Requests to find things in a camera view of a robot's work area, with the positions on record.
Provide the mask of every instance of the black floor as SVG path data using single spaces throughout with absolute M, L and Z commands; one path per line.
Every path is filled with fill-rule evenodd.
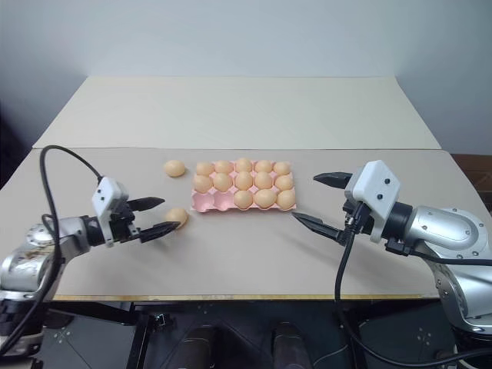
M 220 368 L 272 368 L 271 332 L 282 321 L 295 324 L 304 337 L 315 369 L 350 368 L 349 350 L 327 301 L 256 301 L 169 305 L 170 330 L 154 333 L 146 368 L 165 368 L 181 339 L 193 328 L 212 324 L 221 332 Z M 44 368 L 124 368 L 135 329 L 77 317 L 61 330 L 47 330 L 39 358 Z M 430 359 L 452 347 L 453 340 L 438 303 L 364 322 L 363 339 L 401 360 Z M 370 368 L 390 368 L 368 358 Z

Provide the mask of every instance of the black cable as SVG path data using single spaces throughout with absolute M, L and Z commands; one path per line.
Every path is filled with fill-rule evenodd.
M 440 360 L 421 361 L 419 363 L 409 363 L 409 362 L 396 361 L 389 357 L 385 357 L 374 351 L 372 348 L 366 346 L 364 342 L 362 342 L 361 338 L 358 337 L 357 334 L 354 332 L 350 323 L 345 317 L 345 313 L 341 303 L 341 282 L 344 277 L 345 268 L 347 267 L 348 258 L 351 254 L 352 245 L 354 244 L 354 238 L 355 238 L 355 232 L 352 231 L 347 237 L 347 243 L 345 244 L 344 255 L 342 256 L 340 265 L 338 266 L 337 278 L 335 280 L 335 293 L 334 293 L 335 307 L 337 309 L 338 318 L 340 319 L 344 328 L 347 330 L 347 333 L 350 335 L 351 339 L 354 340 L 359 346 L 361 346 L 370 356 L 375 357 L 379 361 L 383 361 L 387 364 L 391 364 L 397 367 L 437 367 L 439 365 L 447 364 L 453 361 L 468 359 L 471 357 L 492 355 L 491 348 L 481 348 L 477 350 L 464 351 L 459 354 L 455 354 Z
M 419 258 L 423 258 L 428 261 L 433 261 L 434 263 L 438 263 L 438 264 L 482 265 L 482 266 L 492 267 L 492 260 L 489 259 L 441 259 L 415 250 L 410 251 L 410 255 L 418 256 Z
M 52 288 L 53 283 L 55 283 L 56 278 L 58 277 L 60 267 L 63 264 L 62 251 L 60 248 L 60 227 L 58 223 L 58 216 L 56 214 L 55 201 L 53 200 L 52 190 L 49 187 L 48 175 L 46 173 L 46 154 L 50 150 L 60 150 L 66 152 L 67 154 L 70 154 L 74 158 L 77 158 L 79 161 L 81 161 L 86 167 L 88 167 L 98 178 L 98 182 L 100 182 L 102 179 L 102 176 L 99 174 L 98 171 L 95 170 L 95 168 L 92 165 L 90 165 L 84 158 L 77 155 L 72 150 L 69 150 L 67 148 L 58 145 L 49 145 L 41 150 L 41 154 L 39 155 L 39 171 L 41 172 L 41 180 L 42 180 L 43 188 L 45 190 L 46 200 L 48 201 L 49 211 L 51 213 L 51 214 L 43 214 L 41 218 L 42 218 L 43 225 L 46 227 L 49 234 L 52 236 L 53 243 L 55 245 L 53 251 L 53 262 L 52 262 L 52 266 L 49 269 L 48 276 L 45 277 L 47 278 L 47 280 L 42 282 L 42 288 L 36 295 L 35 302 L 31 306 L 27 314 L 22 318 L 22 320 L 17 325 L 17 327 L 15 327 L 15 329 L 12 331 L 12 333 L 7 337 L 7 339 L 3 342 L 2 346 L 0 347 L 0 356 L 5 355 L 17 343 L 18 339 L 22 336 L 22 334 L 24 333 L 25 325 L 27 324 L 31 316 L 34 314 L 34 312 L 42 304 L 43 300 L 46 297 L 46 294 Z M 49 226 L 47 218 L 50 218 L 52 220 L 53 228 Z

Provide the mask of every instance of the egg carton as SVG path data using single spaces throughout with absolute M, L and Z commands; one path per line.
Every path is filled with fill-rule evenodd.
M 232 186 L 226 192 L 219 191 L 217 188 L 214 188 L 212 186 L 212 188 L 204 194 L 202 194 L 201 192 L 198 192 L 192 188 L 192 190 L 191 190 L 191 209 L 192 210 L 196 210 L 200 213 L 205 213 L 205 212 L 210 211 L 210 210 L 227 211 L 230 209 L 239 209 L 242 211 L 246 211 L 246 210 L 249 210 L 252 208 L 257 208 L 257 209 L 261 209 L 261 210 L 279 209 L 281 211 L 290 211 L 290 210 L 294 210 L 296 208 L 295 203 L 289 209 L 282 209 L 280 206 L 277 205 L 277 203 L 274 203 L 269 208 L 260 208 L 257 204 L 254 203 L 254 201 L 253 201 L 253 204 L 251 204 L 247 208 L 244 208 L 244 209 L 239 208 L 234 203 L 234 194 L 237 191 L 240 191 L 239 188 L 235 187 L 235 185 L 234 185 L 236 176 L 238 175 L 238 172 L 236 171 L 236 167 L 234 165 L 234 162 L 233 161 L 229 161 L 229 162 L 232 163 L 232 166 L 234 168 L 234 170 L 231 173 L 229 173 L 229 176 L 232 178 Z M 272 167 L 275 165 L 275 162 L 276 161 L 271 161 Z M 257 174 L 257 172 L 254 170 L 254 166 L 256 165 L 257 162 L 251 161 L 251 163 L 253 165 L 253 170 L 250 171 L 249 173 L 251 174 L 251 177 L 253 177 L 253 185 L 248 189 L 248 191 L 250 191 L 251 194 L 254 195 L 256 193 L 256 191 L 259 190 L 259 188 L 254 185 L 254 178 L 256 177 L 256 174 Z M 270 171 L 268 174 L 270 175 L 272 182 L 273 182 L 273 186 L 269 189 L 271 189 L 273 192 L 275 192 L 275 194 L 278 194 L 279 192 L 281 192 L 281 190 L 279 188 L 275 187 L 275 179 L 277 179 L 277 177 L 279 177 L 279 175 L 277 173 L 275 173 L 273 170 Z M 217 175 L 217 172 L 214 171 L 210 174 L 209 177 L 212 178 L 212 181 L 213 181 L 213 179 L 216 175 Z M 294 179 L 292 176 L 292 170 L 288 174 L 288 176 L 291 177 L 292 179 Z

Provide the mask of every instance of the white wall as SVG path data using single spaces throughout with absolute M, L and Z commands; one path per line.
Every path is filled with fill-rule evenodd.
M 24 142 L 86 75 L 396 75 L 445 149 L 492 155 L 488 0 L 0 0 L 1 113 Z

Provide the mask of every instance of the cable connector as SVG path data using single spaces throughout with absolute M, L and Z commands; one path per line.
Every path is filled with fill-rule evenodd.
M 412 252 L 412 247 L 404 242 L 398 242 L 396 238 L 390 238 L 384 246 L 386 246 L 386 251 L 396 255 L 408 256 Z
M 362 228 L 366 225 L 369 219 L 369 214 L 371 213 L 371 208 L 369 208 L 364 202 L 358 202 L 351 216 L 345 219 L 345 229 L 350 228 L 359 234 Z

